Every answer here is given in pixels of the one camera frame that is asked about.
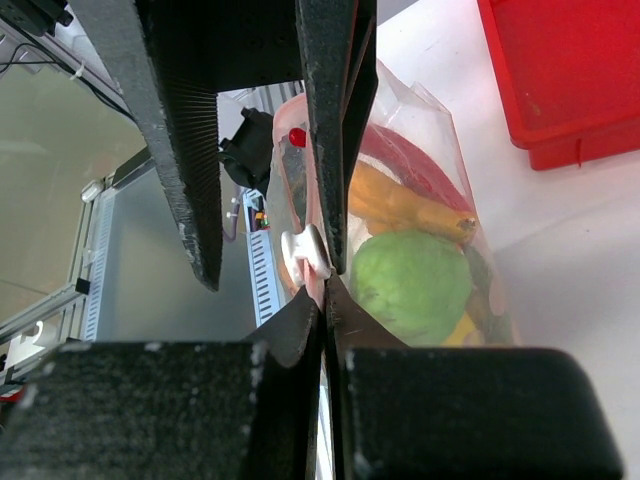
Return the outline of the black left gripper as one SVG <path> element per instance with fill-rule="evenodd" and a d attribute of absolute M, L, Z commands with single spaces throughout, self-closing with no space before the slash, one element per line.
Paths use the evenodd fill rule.
<path fill-rule="evenodd" d="M 304 78 L 327 249 L 346 271 L 348 191 L 378 87 L 375 1 L 298 1 L 296 17 L 293 1 L 71 7 L 143 134 L 193 273 L 212 291 L 223 250 L 217 93 Z"/>

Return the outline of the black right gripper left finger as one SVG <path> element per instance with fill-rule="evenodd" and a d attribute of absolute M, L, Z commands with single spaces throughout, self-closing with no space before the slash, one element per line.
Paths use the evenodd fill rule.
<path fill-rule="evenodd" d="M 239 342 L 59 347 L 1 437 L 5 479 L 311 479 L 320 310 L 305 290 Z"/>

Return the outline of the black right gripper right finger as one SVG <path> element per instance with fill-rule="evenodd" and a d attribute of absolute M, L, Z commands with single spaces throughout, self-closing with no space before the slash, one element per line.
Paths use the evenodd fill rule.
<path fill-rule="evenodd" d="M 595 389 L 569 354 L 415 347 L 325 284 L 339 479 L 620 479 Z"/>

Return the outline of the yellow mango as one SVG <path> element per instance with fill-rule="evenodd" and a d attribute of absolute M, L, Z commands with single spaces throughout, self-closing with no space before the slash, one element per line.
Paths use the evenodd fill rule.
<path fill-rule="evenodd" d="M 484 344 L 483 333 L 476 327 L 468 313 L 461 317 L 454 331 L 442 343 L 446 347 L 475 347 Z"/>

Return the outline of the clear zip bag pink dots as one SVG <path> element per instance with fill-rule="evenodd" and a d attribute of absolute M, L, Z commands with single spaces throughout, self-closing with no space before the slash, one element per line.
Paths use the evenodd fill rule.
<path fill-rule="evenodd" d="M 507 312 L 448 109 L 384 65 L 350 182 L 353 300 L 412 347 L 513 346 Z"/>

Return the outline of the white zip slider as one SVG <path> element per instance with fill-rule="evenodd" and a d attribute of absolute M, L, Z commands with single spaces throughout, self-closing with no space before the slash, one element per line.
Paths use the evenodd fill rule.
<path fill-rule="evenodd" d="M 331 266 L 323 238 L 314 224 L 307 224 L 300 233 L 284 231 L 280 236 L 283 261 L 289 278 L 296 287 L 308 278 L 327 280 Z"/>

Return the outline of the red chili pepper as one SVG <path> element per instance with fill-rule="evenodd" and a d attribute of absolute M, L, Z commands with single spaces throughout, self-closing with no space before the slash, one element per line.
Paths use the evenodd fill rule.
<path fill-rule="evenodd" d="M 367 127 L 358 161 L 374 166 L 422 197 L 475 215 L 473 208 L 431 157 L 390 129 L 376 125 Z"/>

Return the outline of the ginger root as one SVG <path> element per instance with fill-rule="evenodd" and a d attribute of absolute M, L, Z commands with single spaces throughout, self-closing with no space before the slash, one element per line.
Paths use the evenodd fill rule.
<path fill-rule="evenodd" d="M 422 197 L 361 161 L 351 179 L 348 208 L 350 214 L 375 224 L 377 233 L 415 229 L 466 244 L 478 228 L 473 213 Z"/>

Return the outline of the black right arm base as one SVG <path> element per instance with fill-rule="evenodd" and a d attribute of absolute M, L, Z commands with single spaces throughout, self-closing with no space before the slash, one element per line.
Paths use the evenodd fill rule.
<path fill-rule="evenodd" d="M 273 116 L 255 108 L 241 110 L 243 121 L 231 139 L 219 143 L 218 160 L 239 186 L 266 195 L 273 153 Z"/>

